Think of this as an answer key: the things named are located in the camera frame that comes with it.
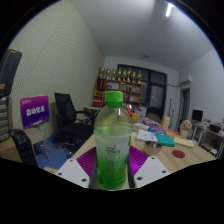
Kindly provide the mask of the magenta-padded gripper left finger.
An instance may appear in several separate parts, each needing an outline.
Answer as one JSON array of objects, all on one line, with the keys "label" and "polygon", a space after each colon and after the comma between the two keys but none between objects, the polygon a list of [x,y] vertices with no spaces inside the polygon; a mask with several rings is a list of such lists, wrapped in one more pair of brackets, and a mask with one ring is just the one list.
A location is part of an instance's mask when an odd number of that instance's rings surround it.
[{"label": "magenta-padded gripper left finger", "polygon": [[91,148],[77,159],[68,159],[55,175],[84,188],[95,188],[97,183],[96,148]]}]

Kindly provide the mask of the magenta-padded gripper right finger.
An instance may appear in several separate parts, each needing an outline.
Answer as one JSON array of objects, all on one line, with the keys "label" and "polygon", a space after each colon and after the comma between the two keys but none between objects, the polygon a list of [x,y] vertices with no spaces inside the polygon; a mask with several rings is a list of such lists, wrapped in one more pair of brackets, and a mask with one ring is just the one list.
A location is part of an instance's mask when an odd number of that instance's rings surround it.
[{"label": "magenta-padded gripper right finger", "polygon": [[146,156],[131,146],[128,157],[128,183],[130,188],[140,188],[170,175],[156,156]]}]

